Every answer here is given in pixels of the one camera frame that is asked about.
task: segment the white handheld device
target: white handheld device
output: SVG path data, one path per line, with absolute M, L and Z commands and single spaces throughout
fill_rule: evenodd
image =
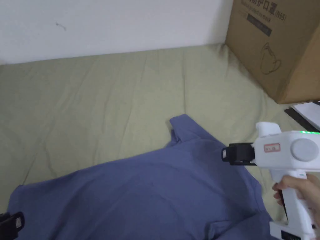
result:
M 281 132 L 276 123 L 256 124 L 259 137 L 254 143 L 230 144 L 222 150 L 222 160 L 231 165 L 257 165 L 270 169 L 274 182 L 284 175 L 306 179 L 306 172 L 320 172 L 320 133 Z M 320 236 L 306 201 L 297 191 L 282 191 L 288 224 L 270 222 L 270 234 L 284 240 L 313 240 Z

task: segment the white wall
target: white wall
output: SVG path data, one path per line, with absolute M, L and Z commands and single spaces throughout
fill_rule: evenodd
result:
M 232 0 L 0 0 L 0 64 L 225 41 Z

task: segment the round gray button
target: round gray button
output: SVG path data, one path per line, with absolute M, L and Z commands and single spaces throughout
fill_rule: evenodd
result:
M 319 148 L 314 141 L 300 138 L 291 144 L 291 153 L 297 160 L 309 162 L 316 159 L 319 154 Z

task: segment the red label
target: red label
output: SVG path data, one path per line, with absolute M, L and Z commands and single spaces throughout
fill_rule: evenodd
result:
M 272 143 L 264 145 L 264 152 L 265 153 L 272 153 L 272 152 L 280 152 L 280 143 Z

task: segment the cardboard box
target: cardboard box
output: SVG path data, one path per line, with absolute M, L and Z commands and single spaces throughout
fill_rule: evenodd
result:
M 320 100 L 320 0 L 234 0 L 226 44 L 277 103 Z

